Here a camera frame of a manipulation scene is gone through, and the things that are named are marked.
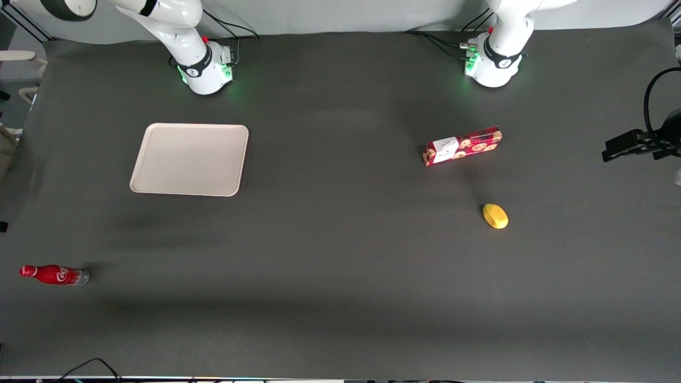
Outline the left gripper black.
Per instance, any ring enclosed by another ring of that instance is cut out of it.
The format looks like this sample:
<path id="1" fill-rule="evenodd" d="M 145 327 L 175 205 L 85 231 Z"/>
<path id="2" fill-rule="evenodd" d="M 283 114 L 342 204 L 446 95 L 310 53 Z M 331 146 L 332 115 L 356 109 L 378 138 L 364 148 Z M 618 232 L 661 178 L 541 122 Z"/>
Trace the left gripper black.
<path id="1" fill-rule="evenodd" d="M 606 141 L 602 152 L 603 162 L 611 162 L 623 156 L 645 155 L 653 153 L 654 160 L 661 160 L 669 156 L 680 157 L 680 109 L 670 113 L 662 123 L 661 128 L 652 129 L 649 117 L 645 117 L 645 127 L 649 131 L 650 140 L 654 145 L 662 145 L 662 150 L 656 152 L 655 146 L 645 143 L 647 133 L 641 129 L 632 129 Z"/>

